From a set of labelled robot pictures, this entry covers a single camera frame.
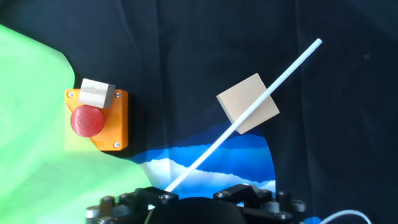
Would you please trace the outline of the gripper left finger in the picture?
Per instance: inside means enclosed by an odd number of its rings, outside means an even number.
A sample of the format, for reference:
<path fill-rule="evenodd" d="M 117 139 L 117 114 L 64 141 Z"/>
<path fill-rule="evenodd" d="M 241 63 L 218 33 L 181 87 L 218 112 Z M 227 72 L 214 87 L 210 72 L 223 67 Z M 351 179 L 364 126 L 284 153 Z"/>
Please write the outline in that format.
<path fill-rule="evenodd" d="M 152 207 L 170 205 L 179 200 L 177 194 L 155 187 L 138 188 L 118 197 L 105 196 L 99 205 L 87 207 L 86 224 L 143 224 L 147 223 Z"/>

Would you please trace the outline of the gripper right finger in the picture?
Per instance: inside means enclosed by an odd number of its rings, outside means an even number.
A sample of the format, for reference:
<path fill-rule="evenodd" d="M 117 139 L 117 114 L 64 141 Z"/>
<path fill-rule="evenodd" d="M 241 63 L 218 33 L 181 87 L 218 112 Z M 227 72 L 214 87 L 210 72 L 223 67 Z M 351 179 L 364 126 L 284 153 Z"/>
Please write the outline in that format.
<path fill-rule="evenodd" d="M 285 191 L 238 184 L 213 194 L 213 199 L 234 204 L 248 224 L 304 224 L 307 218 L 306 203 Z"/>

